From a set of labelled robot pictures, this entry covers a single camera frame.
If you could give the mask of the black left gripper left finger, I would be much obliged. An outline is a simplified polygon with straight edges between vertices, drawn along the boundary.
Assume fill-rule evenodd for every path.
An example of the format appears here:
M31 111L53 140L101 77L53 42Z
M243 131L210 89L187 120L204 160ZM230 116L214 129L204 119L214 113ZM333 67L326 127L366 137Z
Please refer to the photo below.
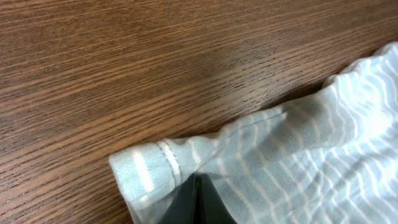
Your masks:
M192 174L178 189L159 224L193 224L197 201L196 175Z

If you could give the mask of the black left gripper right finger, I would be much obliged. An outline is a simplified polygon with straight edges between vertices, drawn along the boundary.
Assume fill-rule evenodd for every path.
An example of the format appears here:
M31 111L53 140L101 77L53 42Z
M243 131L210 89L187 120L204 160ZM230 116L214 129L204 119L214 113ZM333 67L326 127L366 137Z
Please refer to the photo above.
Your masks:
M206 174L198 174L195 176L195 180L197 183L195 223L236 224L210 177Z

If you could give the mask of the light blue striped cloth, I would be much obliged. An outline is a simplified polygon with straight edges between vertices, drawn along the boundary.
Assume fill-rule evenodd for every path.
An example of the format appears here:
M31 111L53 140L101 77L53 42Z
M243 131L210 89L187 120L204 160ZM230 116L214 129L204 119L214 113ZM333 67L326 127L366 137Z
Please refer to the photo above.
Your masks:
M236 223L396 223L397 44L312 95L109 163L134 223L159 223L192 174L210 177Z

